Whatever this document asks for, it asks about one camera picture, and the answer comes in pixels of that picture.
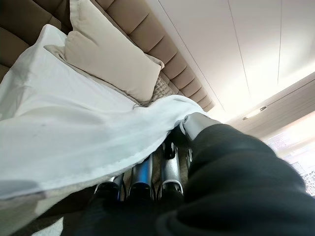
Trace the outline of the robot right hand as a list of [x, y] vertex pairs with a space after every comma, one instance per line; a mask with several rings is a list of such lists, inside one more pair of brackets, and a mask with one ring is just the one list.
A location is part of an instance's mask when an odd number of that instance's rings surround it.
[[200, 113], [185, 117], [192, 149], [183, 194], [157, 202], [95, 199], [65, 236], [312, 236], [315, 200], [261, 140]]

